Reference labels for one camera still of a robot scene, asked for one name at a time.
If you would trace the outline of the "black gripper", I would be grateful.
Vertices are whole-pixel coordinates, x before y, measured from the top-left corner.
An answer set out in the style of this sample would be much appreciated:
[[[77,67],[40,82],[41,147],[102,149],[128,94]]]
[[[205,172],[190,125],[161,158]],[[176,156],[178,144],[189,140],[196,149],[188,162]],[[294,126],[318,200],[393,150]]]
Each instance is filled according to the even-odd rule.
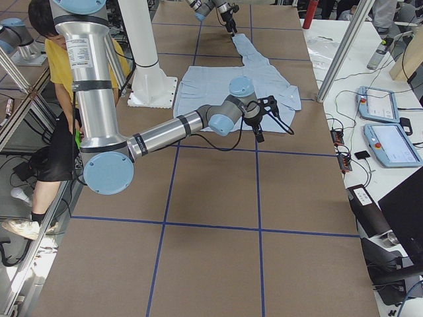
[[[258,101],[252,100],[247,104],[243,121],[248,126],[252,127],[255,139],[258,143],[264,142],[263,131],[260,125],[263,115],[264,115],[264,110],[262,109],[261,103],[259,103]]]
[[[237,33],[236,23],[233,15],[238,12],[239,6],[235,3],[220,3],[216,5],[218,13],[224,21],[228,33],[234,36]]]

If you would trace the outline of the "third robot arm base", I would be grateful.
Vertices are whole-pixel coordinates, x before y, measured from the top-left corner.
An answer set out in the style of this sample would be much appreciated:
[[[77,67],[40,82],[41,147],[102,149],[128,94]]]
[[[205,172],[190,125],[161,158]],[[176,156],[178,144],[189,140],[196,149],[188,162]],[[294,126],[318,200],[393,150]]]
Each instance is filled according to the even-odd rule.
[[[40,67],[46,60],[44,45],[32,37],[19,18],[1,21],[1,48],[18,66]]]

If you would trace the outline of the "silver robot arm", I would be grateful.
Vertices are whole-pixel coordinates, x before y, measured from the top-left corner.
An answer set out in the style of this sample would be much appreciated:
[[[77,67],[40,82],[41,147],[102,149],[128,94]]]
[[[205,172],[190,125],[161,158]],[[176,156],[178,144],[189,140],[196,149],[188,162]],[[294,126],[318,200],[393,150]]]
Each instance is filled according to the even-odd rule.
[[[203,105],[147,131],[124,137],[118,129],[113,80],[120,80],[104,1],[52,1],[55,28],[65,38],[84,138],[80,145],[83,178],[94,192],[112,195],[134,177],[134,161],[210,128],[226,136],[236,123],[262,138],[261,120],[270,98],[257,98],[252,80],[236,77],[218,106]]]
[[[195,17],[200,22],[215,9],[221,18],[221,25],[226,28],[230,35],[236,35],[237,27],[233,15],[239,10],[237,4],[224,0],[186,0],[186,3],[194,11]]]

